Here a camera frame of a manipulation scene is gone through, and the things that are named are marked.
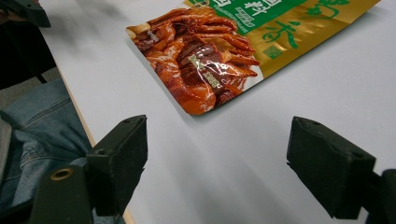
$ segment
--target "gray surface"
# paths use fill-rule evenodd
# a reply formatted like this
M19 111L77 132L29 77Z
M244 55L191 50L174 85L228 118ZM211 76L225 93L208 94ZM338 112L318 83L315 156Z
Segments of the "gray surface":
M51 81L61 75L59 74L58 68L55 67L43 73L42 76L47 81ZM26 92L38 85L41 85L41 82L36 77L32 77L22 83L0 90L0 109L12 104L12 102L18 100Z

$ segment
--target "snack bag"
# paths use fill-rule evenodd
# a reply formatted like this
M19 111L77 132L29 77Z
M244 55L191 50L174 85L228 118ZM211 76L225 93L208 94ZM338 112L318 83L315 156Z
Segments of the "snack bag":
M126 32L180 106L201 115L347 27L379 0L186 0Z

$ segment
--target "white table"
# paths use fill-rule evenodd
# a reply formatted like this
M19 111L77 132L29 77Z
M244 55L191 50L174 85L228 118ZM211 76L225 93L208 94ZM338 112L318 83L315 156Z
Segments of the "white table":
M287 166L293 116L370 152L379 174L396 167L393 0L201 117L183 112L124 32L181 1L40 3L52 24L42 33L92 143L123 119L148 117L148 163L128 206L138 224L363 223L364 211L331 219Z

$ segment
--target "person's leg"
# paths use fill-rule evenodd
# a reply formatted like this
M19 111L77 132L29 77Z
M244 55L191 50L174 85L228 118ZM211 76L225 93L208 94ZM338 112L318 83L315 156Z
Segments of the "person's leg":
M13 131L0 210L35 196L39 178L91 148L61 79L40 85L0 112Z

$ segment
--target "black chair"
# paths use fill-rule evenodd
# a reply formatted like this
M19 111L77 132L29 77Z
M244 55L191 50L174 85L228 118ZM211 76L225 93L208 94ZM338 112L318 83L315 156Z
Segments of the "black chair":
M0 25L0 90L41 76L55 61L40 30L28 22Z

